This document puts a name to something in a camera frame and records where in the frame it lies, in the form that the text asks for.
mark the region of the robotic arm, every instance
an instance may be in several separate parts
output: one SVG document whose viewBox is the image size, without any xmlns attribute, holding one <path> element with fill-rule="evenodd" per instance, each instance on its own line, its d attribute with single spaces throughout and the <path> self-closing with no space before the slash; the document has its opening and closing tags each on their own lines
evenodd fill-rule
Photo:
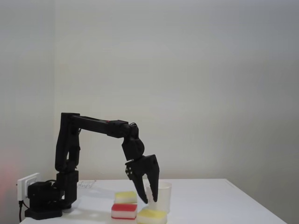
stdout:
<svg viewBox="0 0 299 224">
<path fill-rule="evenodd" d="M 29 186 L 30 208 L 25 211 L 26 217 L 45 219 L 61 216 L 61 211 L 70 208 L 76 201 L 78 171 L 75 169 L 79 164 L 81 129 L 124 138 L 121 146 L 128 161 L 125 164 L 128 178 L 133 181 L 139 197 L 148 203 L 142 180 L 142 176 L 146 174 L 153 199 L 157 201 L 159 165 L 155 155 L 143 155 L 144 144 L 139 139 L 139 129 L 135 123 L 94 119 L 78 113 L 62 113 L 55 158 L 57 180 L 54 184 L 48 181 Z"/>
</svg>

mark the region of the yellow and white sponge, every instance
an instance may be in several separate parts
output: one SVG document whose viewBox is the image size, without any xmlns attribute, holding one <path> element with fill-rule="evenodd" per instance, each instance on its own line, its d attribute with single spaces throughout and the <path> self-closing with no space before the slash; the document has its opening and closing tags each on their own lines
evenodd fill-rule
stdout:
<svg viewBox="0 0 299 224">
<path fill-rule="evenodd" d="M 137 194 L 134 191 L 123 191 L 115 193 L 115 204 L 133 204 L 137 203 Z"/>
<path fill-rule="evenodd" d="M 150 209 L 142 209 L 137 214 L 138 224 L 166 224 L 167 213 Z"/>
</svg>

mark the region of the clear plastic cup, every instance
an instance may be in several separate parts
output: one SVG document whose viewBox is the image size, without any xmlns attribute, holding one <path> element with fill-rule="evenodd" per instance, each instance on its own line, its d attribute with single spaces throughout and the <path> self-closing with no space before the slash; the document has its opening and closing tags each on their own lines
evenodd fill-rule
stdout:
<svg viewBox="0 0 299 224">
<path fill-rule="evenodd" d="M 154 202 L 153 195 L 150 189 L 150 185 L 147 183 L 145 185 L 146 188 L 146 196 L 149 200 L 148 207 L 152 210 L 165 211 L 167 213 L 170 212 L 170 198 L 171 198 L 171 187 L 172 184 L 165 181 L 159 181 L 159 189 L 158 189 L 158 200 Z"/>
</svg>

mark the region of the electrical cable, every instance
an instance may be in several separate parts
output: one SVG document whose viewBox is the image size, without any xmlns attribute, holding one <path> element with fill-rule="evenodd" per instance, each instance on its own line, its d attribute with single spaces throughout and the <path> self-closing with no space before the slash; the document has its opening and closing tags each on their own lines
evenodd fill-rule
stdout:
<svg viewBox="0 0 299 224">
<path fill-rule="evenodd" d="M 46 181 L 46 183 L 47 183 L 47 182 L 56 182 L 56 180 L 48 180 L 48 181 Z"/>
<path fill-rule="evenodd" d="M 25 204 L 25 202 L 23 201 L 23 205 L 26 207 L 26 208 L 28 208 L 29 209 L 29 207 Z"/>
<path fill-rule="evenodd" d="M 23 203 L 24 203 L 24 201 L 19 201 L 19 207 L 20 207 L 20 210 L 19 210 L 19 221 L 20 222 L 22 221 L 21 213 L 22 213 Z"/>
</svg>

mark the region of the power strip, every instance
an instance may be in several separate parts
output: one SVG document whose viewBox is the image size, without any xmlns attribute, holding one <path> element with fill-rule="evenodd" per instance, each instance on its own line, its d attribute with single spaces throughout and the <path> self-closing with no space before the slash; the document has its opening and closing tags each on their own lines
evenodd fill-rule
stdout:
<svg viewBox="0 0 299 224">
<path fill-rule="evenodd" d="M 38 181 L 40 181 L 40 173 L 35 173 L 19 179 L 17 182 L 18 201 L 24 201 L 28 197 L 28 187 Z"/>
</svg>

